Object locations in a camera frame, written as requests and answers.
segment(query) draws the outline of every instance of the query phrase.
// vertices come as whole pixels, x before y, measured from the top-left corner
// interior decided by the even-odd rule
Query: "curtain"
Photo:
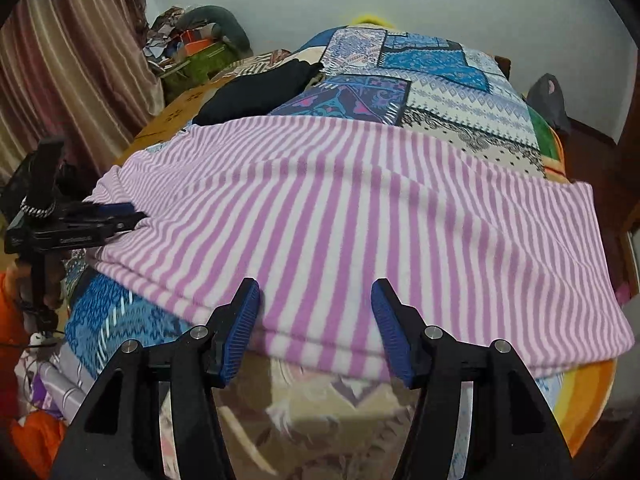
[[[20,0],[0,29],[0,181],[47,136],[86,183],[164,106],[145,0]]]

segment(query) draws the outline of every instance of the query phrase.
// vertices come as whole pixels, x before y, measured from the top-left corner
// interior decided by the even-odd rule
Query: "black clamp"
[[[445,480],[452,460],[460,389],[472,381],[471,437],[464,479],[569,480],[572,459],[556,419],[513,347],[456,341],[427,326],[377,280],[371,304],[392,372],[420,388],[414,420],[394,480]]]
[[[133,230],[146,218],[131,203],[72,202],[57,205],[54,182],[63,141],[44,139],[31,159],[27,195],[4,236],[4,252],[31,264],[31,301],[21,307],[36,318],[40,332],[50,333],[58,316],[44,305],[45,254],[105,245],[109,238]]]
[[[125,341],[89,391],[63,440],[52,480],[164,479],[158,414],[169,383],[180,478],[235,478],[211,388],[235,376],[260,305],[242,280],[231,303],[176,341],[144,348]]]

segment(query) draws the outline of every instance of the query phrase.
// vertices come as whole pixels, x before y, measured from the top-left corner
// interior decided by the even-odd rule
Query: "metal screw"
[[[424,335],[429,339],[440,339],[442,337],[442,329],[439,326],[431,325],[424,329]]]
[[[504,339],[498,339],[498,341],[494,343],[494,346],[495,349],[501,354],[508,354],[509,352],[511,352],[511,345]]]
[[[204,325],[194,326],[191,330],[189,330],[189,335],[194,339],[202,339],[206,337],[209,333],[209,330]]]
[[[135,339],[127,339],[124,343],[122,343],[122,345],[120,345],[120,349],[125,354],[130,354],[136,348],[138,348],[138,342]]]

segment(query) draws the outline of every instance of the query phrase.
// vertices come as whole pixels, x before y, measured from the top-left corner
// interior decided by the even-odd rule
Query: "yellow object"
[[[379,25],[380,27],[385,28],[395,28],[387,20],[383,20],[382,18],[374,16],[373,14],[363,14],[362,16],[358,16],[351,22],[351,25],[360,25],[362,23],[371,23],[372,25]]]
[[[554,415],[571,456],[578,453],[600,418],[615,375],[615,360],[583,365],[564,374]]]

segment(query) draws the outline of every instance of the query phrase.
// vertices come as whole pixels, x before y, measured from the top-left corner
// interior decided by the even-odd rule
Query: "striped fabric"
[[[96,251],[100,272],[195,323],[254,277],[251,347],[307,367],[388,378],[370,307],[380,277],[460,340],[507,339],[536,376],[633,343],[591,187],[424,133],[309,116],[191,126],[112,168],[92,200],[149,215]]]

